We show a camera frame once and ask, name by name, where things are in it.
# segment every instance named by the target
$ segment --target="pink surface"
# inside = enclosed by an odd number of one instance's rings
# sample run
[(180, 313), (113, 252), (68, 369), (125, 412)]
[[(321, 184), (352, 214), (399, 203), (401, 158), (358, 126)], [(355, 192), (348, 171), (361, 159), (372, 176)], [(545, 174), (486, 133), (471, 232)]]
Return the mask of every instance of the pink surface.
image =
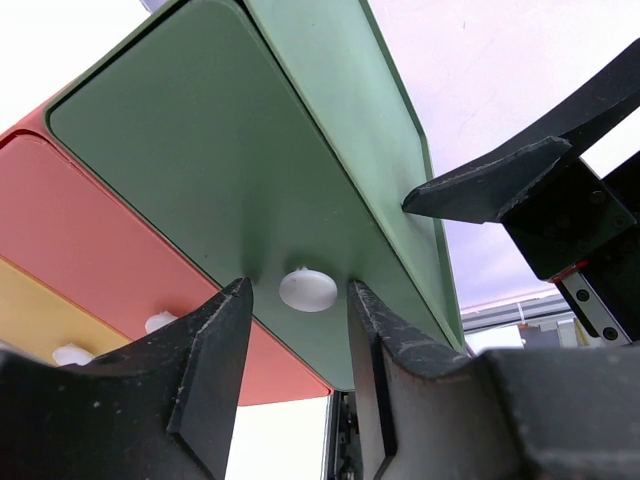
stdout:
[[(0, 255), (132, 339), (145, 335), (151, 315), (183, 315), (215, 294), (212, 283), (54, 147), (40, 116), (34, 112), (0, 137)], [(329, 393), (254, 322), (241, 405)]]

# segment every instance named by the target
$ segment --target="round white knob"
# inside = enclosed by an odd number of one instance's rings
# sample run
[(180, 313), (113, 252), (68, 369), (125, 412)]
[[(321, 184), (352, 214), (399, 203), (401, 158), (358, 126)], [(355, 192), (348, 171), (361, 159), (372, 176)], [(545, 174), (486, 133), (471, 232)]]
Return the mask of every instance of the round white knob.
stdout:
[(162, 328), (165, 325), (169, 325), (177, 318), (178, 317), (176, 317), (172, 313), (164, 311), (157, 315), (152, 315), (151, 317), (149, 317), (147, 322), (144, 324), (144, 329), (147, 331), (147, 333), (155, 332), (159, 328)]
[(338, 286), (329, 275), (301, 268), (282, 279), (280, 298), (301, 312), (321, 312), (336, 303)]
[(74, 363), (77, 363), (78, 365), (86, 365), (93, 360), (93, 358), (94, 355), (73, 343), (69, 343), (64, 347), (56, 348), (53, 351), (53, 359), (59, 366), (71, 365)]

